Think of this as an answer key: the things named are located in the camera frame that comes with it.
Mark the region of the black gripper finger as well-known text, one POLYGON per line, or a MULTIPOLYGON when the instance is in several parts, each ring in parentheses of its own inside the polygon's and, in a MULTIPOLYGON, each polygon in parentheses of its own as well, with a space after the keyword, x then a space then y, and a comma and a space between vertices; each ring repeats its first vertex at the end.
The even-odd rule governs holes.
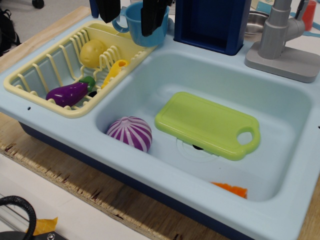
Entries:
POLYGON ((99 15, 105 23, 112 22, 121 12, 120 0, 97 0, 96 3, 99 15))
POLYGON ((143 0, 140 10, 141 33, 144 37, 152 33, 162 25, 168 7, 172 5, 171 0, 143 0))

